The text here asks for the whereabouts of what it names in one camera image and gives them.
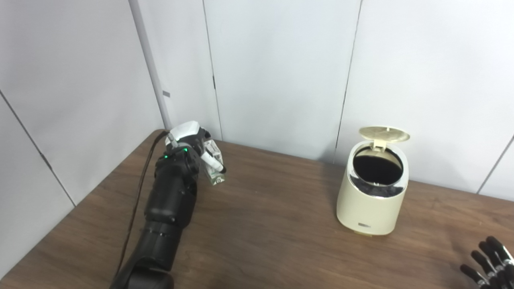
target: wooden table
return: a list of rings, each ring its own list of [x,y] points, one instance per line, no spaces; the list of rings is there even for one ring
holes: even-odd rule
[[[57,225],[0,288],[108,288],[154,132]],[[343,167],[218,142],[227,181],[202,174],[172,275],[186,288],[475,288],[458,271],[492,234],[514,248],[514,203],[411,182],[396,229],[355,234],[336,219]],[[143,187],[132,252],[143,224]]]

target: wall seam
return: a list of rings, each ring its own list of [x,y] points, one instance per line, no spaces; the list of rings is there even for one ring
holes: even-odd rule
[[[476,191],[476,194],[480,194],[480,191],[484,188],[485,184],[487,183],[487,181],[489,180],[489,178],[491,177],[492,173],[494,172],[494,170],[496,169],[496,167],[498,166],[498,164],[501,162],[503,156],[505,155],[505,153],[507,152],[507,150],[510,148],[510,145],[512,144],[512,142],[514,141],[514,135],[512,136],[512,138],[510,138],[510,141],[508,142],[507,146],[505,147],[505,149],[503,150],[503,152],[500,154],[500,157],[498,158],[498,160],[494,163],[494,166],[492,166],[491,170],[489,171],[489,173],[487,174],[487,176],[485,177],[485,180],[482,182],[482,184],[480,185],[478,191]]]
[[[341,123],[343,122],[344,104],[346,102],[346,93],[348,92],[348,82],[350,80],[350,72],[351,72],[351,69],[352,69],[353,53],[354,53],[354,50],[355,50],[355,40],[357,38],[357,30],[358,30],[358,27],[359,27],[360,13],[361,13],[361,10],[362,10],[362,2],[363,1],[364,0],[360,0],[359,13],[357,14],[357,23],[355,25],[355,34],[354,34],[354,41],[353,41],[353,44],[352,44],[352,53],[350,54],[350,64],[348,66],[348,75],[346,76],[346,86],[344,87],[343,105],[341,107],[341,115],[339,117],[339,127],[337,129],[336,147],[334,148],[332,164],[335,164],[335,162],[336,162],[337,143],[339,142],[339,134],[341,133]]]
[[[73,199],[71,198],[71,196],[69,195],[68,191],[66,191],[66,189],[64,188],[64,185],[62,184],[61,180],[57,177],[56,173],[53,171],[53,168],[52,166],[50,165],[50,163],[48,162],[48,160],[46,159],[45,155],[41,152],[40,148],[38,147],[38,145],[35,143],[34,139],[32,138],[32,136],[30,136],[27,128],[25,127],[25,125],[23,125],[22,123],[22,120],[20,119],[20,117],[18,116],[18,114],[14,111],[14,108],[11,106],[11,104],[9,103],[9,101],[7,100],[7,98],[5,97],[4,93],[2,92],[2,90],[0,89],[0,95],[2,96],[3,100],[5,101],[5,103],[7,104],[7,107],[11,110],[12,114],[14,115],[14,117],[16,118],[16,120],[18,121],[18,123],[21,125],[23,131],[25,132],[25,134],[29,137],[30,141],[32,142],[32,145],[35,147],[35,149],[38,151],[39,155],[41,156],[41,158],[43,159],[43,161],[45,162],[46,166],[48,167],[48,169],[50,170],[50,172],[52,172],[52,175],[54,176],[54,178],[56,178],[57,182],[59,183],[59,186],[61,186],[61,188],[63,189],[64,193],[66,193],[66,196],[68,197],[69,201],[71,202],[71,204],[76,207],[77,205],[75,204],[75,202],[73,201]]]
[[[212,82],[213,82],[213,86],[214,86],[214,95],[216,96],[216,109],[218,111],[219,133],[221,134],[221,137],[223,140],[222,117],[221,117],[221,113],[219,112],[218,90],[216,89],[216,84],[215,84],[214,63],[212,62],[211,38],[209,37],[209,25],[207,24],[207,11],[205,9],[205,0],[201,0],[201,4],[204,8],[205,29],[207,31],[207,44],[209,45],[209,57],[211,59]]]

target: robotic hand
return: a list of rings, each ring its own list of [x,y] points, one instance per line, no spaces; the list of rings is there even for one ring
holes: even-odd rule
[[[215,170],[226,172],[204,147],[204,141],[210,137],[196,121],[183,123],[167,135],[166,152],[155,165],[155,180],[144,210],[146,223],[111,289],[173,288],[168,272],[182,230],[193,214],[200,159]]]
[[[487,278],[466,264],[461,265],[462,273],[473,279],[480,289],[513,289],[514,259],[507,248],[493,236],[480,242],[479,248],[487,258],[477,250],[471,252],[471,256],[482,267]]]

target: trash can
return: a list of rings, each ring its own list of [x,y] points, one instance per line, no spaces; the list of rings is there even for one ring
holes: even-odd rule
[[[409,182],[407,158],[391,143],[410,136],[390,127],[366,127],[359,133],[367,140],[350,151],[337,199],[337,218],[355,232],[389,234]]]

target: black robotic finger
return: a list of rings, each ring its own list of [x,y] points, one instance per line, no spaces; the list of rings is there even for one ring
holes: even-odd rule
[[[501,289],[511,289],[510,282],[507,281],[507,277],[505,276],[505,271],[500,271],[497,273],[498,285]]]
[[[486,239],[487,245],[489,245],[500,257],[503,264],[513,264],[513,260],[508,252],[507,248],[493,236],[489,236]]]
[[[480,275],[480,273],[466,264],[461,265],[461,272],[471,278],[480,287],[488,284],[487,280],[482,275]]]
[[[480,254],[480,252],[473,250],[473,252],[471,252],[471,257],[473,257],[480,267],[482,267],[487,277],[491,278],[496,275],[492,264],[484,257],[484,255]]]
[[[504,268],[505,279],[510,283],[510,286],[514,288],[514,265],[508,264]]]
[[[502,289],[496,277],[492,277],[491,279],[489,279],[489,286],[491,287],[491,289]]]
[[[503,263],[502,263],[502,261],[500,260],[498,255],[496,255],[496,252],[489,245],[487,245],[486,242],[484,242],[484,241],[480,242],[479,248],[489,258],[491,263],[494,265],[494,269],[496,271],[503,270]]]

